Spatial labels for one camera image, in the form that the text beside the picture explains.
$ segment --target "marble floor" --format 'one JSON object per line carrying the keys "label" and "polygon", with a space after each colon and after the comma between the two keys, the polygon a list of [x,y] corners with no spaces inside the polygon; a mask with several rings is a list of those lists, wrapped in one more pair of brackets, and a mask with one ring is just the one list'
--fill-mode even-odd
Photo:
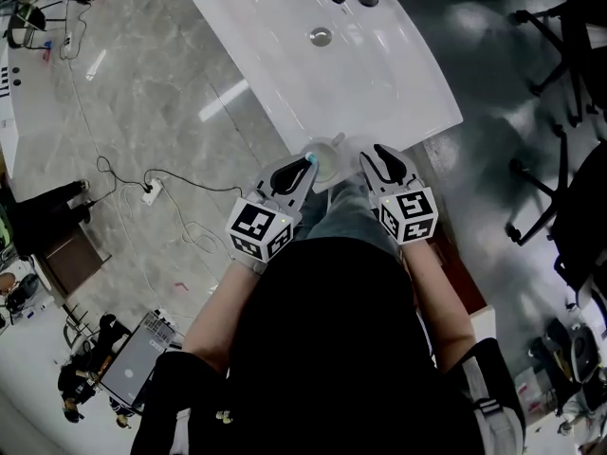
{"label": "marble floor", "polygon": [[[399,0],[440,64],[464,122],[424,142],[436,192],[442,195],[457,246],[487,302],[497,311],[498,340],[512,373],[530,362],[529,340],[562,316],[569,291],[552,270],[554,245],[538,235],[524,248],[504,233],[510,218],[529,226],[540,199],[514,180],[508,161],[527,160],[548,183],[558,170],[551,120],[566,123],[569,82],[540,100],[527,90],[558,56],[537,31],[514,27],[516,9],[544,9],[564,0]],[[83,10],[70,6],[77,41]],[[70,61],[52,56],[63,126],[24,143],[13,187],[25,199],[71,180],[92,183],[92,198],[111,190],[98,155],[129,180],[163,168],[209,185],[247,185],[261,167],[287,154],[261,105],[191,0],[100,0],[83,15],[82,47]],[[75,56],[74,45],[68,54]],[[570,136],[575,170],[606,127],[587,119]],[[98,204],[87,227],[112,259],[73,297],[95,324],[105,311],[135,326],[159,305],[187,330],[217,285],[229,257],[215,240],[182,241],[184,223],[222,235],[235,193],[205,192],[159,173],[169,196],[152,207],[141,189],[123,188]],[[189,226],[196,239],[203,233]]]}

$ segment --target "sink basin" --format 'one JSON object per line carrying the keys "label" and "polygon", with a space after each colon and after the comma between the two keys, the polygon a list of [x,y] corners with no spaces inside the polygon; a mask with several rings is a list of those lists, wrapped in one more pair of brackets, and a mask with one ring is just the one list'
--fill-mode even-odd
{"label": "sink basin", "polygon": [[344,133],[398,150],[462,116],[396,0],[193,0],[292,153]]}

